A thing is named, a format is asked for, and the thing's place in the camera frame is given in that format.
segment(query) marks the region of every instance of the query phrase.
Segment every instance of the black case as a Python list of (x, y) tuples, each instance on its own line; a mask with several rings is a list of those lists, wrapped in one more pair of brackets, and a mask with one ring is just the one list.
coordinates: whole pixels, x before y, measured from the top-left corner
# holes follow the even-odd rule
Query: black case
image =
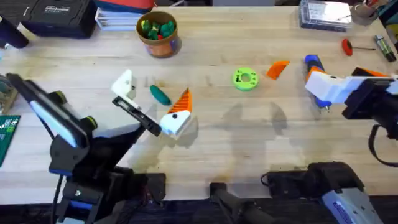
[(92, 0), (35, 0), (22, 24), (41, 37), (84, 39), (94, 31), (96, 10)]

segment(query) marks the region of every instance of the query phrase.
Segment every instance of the brown pot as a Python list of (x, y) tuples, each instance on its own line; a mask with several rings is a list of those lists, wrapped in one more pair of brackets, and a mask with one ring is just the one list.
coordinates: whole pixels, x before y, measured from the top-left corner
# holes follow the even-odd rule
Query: brown pot
[[(175, 30), (172, 35), (162, 40), (149, 40), (145, 38), (145, 35), (142, 33), (141, 21), (151, 21), (156, 22), (158, 24), (166, 24), (169, 21), (174, 22)], [(139, 38), (146, 45), (148, 52), (154, 57), (164, 58), (171, 56), (176, 48), (177, 48), (177, 21), (174, 19), (172, 15), (167, 12), (162, 11), (153, 11), (144, 14), (138, 21), (136, 30), (139, 35)]]

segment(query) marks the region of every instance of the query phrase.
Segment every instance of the screwdriver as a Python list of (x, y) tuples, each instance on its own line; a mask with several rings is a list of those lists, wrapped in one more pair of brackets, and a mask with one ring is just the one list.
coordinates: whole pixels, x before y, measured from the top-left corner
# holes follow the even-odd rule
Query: screwdriver
[(343, 41), (341, 42), (341, 46), (343, 47), (344, 53), (348, 56), (351, 56), (353, 54), (353, 49), (375, 50), (375, 48), (372, 47), (353, 47), (351, 42), (347, 38), (343, 39)]
[[(320, 70), (325, 71), (325, 69), (323, 68), (323, 65), (321, 63), (321, 60), (319, 59), (319, 57), (317, 55), (307, 55), (307, 56), (305, 56), (304, 63), (307, 65), (307, 72), (309, 72), (312, 67), (317, 67)], [(324, 108), (324, 109), (327, 110), (327, 112), (329, 112), (329, 108), (331, 106), (331, 102), (322, 101), (318, 97), (316, 97), (315, 95), (313, 97), (314, 97), (314, 100), (315, 100), (315, 104), (320, 109)]]

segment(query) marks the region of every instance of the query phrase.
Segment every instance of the orange and white object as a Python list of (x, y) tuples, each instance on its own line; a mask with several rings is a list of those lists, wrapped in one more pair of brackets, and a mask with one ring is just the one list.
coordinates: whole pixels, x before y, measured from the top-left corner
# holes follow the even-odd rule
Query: orange and white object
[(169, 112), (160, 120), (160, 127), (165, 134), (178, 136), (188, 123), (192, 113), (192, 97), (187, 88), (180, 99), (171, 107)]

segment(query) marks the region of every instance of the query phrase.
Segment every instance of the orange block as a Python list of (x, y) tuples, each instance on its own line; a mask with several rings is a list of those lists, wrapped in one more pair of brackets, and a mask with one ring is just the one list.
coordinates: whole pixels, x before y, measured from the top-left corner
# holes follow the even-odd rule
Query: orange block
[(275, 62), (271, 68), (268, 69), (267, 75), (273, 79), (276, 80), (280, 73), (285, 69), (285, 67), (289, 64), (289, 61), (278, 61)]
[(167, 114), (176, 113), (183, 110), (187, 110), (190, 113), (192, 112), (192, 97), (188, 88), (184, 91), (184, 93), (182, 93), (180, 99), (175, 102)]
[(308, 72), (308, 75), (305, 77), (305, 82), (307, 82), (308, 79), (310, 79), (311, 73), (314, 72), (314, 71), (317, 71), (317, 72), (321, 72), (321, 73), (326, 74), (326, 72), (323, 71), (322, 69), (320, 69), (320, 68), (318, 68), (318, 67), (316, 67), (316, 66), (313, 66), (313, 67), (311, 68), (311, 70)]

